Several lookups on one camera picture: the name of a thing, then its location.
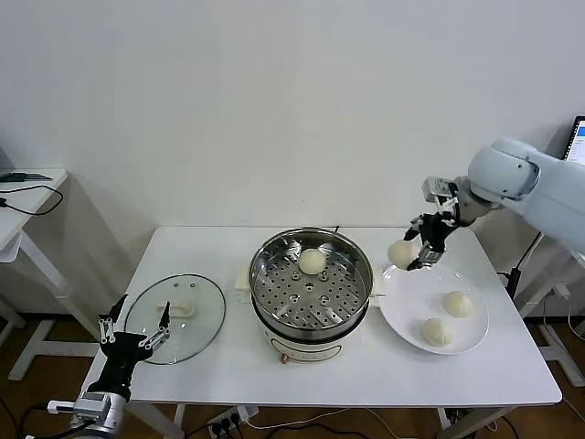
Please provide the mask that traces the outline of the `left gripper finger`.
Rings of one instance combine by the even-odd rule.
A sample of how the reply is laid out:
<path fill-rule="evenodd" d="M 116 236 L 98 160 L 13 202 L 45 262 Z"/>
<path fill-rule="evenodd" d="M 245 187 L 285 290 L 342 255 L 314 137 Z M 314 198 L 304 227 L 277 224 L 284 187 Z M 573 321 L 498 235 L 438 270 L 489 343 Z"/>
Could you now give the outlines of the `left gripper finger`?
<path fill-rule="evenodd" d="M 101 344 L 113 344 L 116 341 L 114 335 L 114 325 L 117 322 L 120 313 L 122 311 L 124 302 L 128 297 L 124 294 L 110 309 L 108 314 L 99 314 L 99 330 L 100 330 L 100 343 Z"/>
<path fill-rule="evenodd" d="M 139 348 L 156 351 L 170 338 L 170 303 L 165 303 L 157 331 L 138 343 Z"/>

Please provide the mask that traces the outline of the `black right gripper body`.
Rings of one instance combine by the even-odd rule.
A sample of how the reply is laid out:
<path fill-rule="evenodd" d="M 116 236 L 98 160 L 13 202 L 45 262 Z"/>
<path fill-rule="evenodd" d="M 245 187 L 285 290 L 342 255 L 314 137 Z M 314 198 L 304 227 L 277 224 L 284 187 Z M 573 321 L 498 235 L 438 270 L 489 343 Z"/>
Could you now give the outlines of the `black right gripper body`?
<path fill-rule="evenodd" d="M 423 244 L 434 253 L 445 252 L 445 241 L 457 229 L 457 220 L 450 213 L 421 215 L 419 233 Z"/>

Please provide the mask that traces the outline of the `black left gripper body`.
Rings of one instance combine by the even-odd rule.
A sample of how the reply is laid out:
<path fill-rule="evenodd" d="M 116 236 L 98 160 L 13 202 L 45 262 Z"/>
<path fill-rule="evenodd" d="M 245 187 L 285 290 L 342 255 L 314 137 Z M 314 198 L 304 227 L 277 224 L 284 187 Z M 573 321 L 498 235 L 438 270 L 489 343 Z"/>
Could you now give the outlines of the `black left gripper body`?
<path fill-rule="evenodd" d="M 100 377 L 88 387 L 88 392 L 130 395 L 136 364 L 152 357 L 152 350 L 141 345 L 145 335 L 115 332 L 114 338 L 113 343 L 101 343 L 101 352 L 107 359 Z"/>

